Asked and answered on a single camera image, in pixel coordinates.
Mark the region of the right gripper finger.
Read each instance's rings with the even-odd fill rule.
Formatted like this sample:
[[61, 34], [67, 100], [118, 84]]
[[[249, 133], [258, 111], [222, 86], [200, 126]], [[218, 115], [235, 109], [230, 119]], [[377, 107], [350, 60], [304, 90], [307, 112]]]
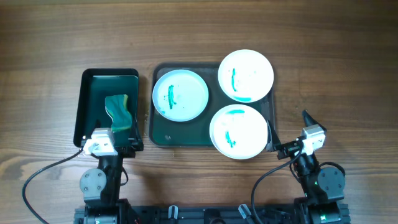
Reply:
[[275, 131], [274, 126], [269, 120], [267, 121], [267, 128], [268, 128], [268, 137], [267, 137], [266, 151], [267, 152], [278, 151], [280, 149], [281, 142]]
[[303, 121], [306, 127], [313, 126], [313, 125], [319, 125], [319, 127], [322, 128], [322, 130], [326, 131], [326, 128], [322, 126], [318, 121], [313, 119], [307, 110], [302, 111], [302, 116], [303, 116]]

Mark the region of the green yellow sponge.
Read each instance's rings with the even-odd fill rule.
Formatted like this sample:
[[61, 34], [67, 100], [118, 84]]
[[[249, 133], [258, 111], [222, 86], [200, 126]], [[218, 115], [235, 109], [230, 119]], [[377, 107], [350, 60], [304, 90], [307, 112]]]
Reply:
[[127, 108], [127, 95], [113, 95], [105, 98], [105, 110], [111, 117], [112, 132], [120, 132], [131, 129], [132, 115]]

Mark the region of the white plate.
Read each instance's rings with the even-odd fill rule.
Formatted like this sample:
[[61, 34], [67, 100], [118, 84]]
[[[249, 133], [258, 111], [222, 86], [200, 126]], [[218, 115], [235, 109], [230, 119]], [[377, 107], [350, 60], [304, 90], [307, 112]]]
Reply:
[[253, 103], [270, 92], [274, 83], [274, 71], [270, 61], [259, 52], [236, 50], [220, 63], [218, 83], [231, 99]]
[[210, 139], [226, 157], [244, 160], [257, 156], [268, 143], [267, 122], [260, 112], [246, 105], [228, 105], [211, 119]]
[[189, 70], [172, 70], [162, 75], [152, 90], [155, 110], [175, 122], [190, 121], [199, 116], [209, 100], [207, 84]]

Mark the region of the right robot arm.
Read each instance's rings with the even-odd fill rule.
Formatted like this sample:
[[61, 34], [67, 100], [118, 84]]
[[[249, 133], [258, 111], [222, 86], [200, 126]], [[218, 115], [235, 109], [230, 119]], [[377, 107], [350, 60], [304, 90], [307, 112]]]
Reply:
[[320, 163], [315, 151], [325, 143], [327, 129], [302, 111], [305, 127], [301, 135], [282, 144], [273, 126], [271, 151], [279, 160], [288, 159], [288, 166], [302, 187], [304, 196], [296, 198], [287, 211], [280, 213], [284, 223], [350, 223], [344, 199], [345, 170], [334, 162]]

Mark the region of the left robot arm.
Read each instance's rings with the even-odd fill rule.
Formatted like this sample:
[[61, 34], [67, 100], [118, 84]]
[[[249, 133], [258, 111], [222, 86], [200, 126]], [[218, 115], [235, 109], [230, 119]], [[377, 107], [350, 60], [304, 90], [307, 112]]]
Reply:
[[120, 199], [124, 185], [122, 175], [125, 158], [134, 158], [143, 150], [143, 142], [137, 122], [122, 131], [102, 128], [96, 121], [94, 128], [81, 137], [81, 148], [89, 156], [98, 159], [98, 166], [87, 170], [80, 179], [85, 207], [76, 209], [75, 223], [140, 223], [141, 219], [127, 199]]

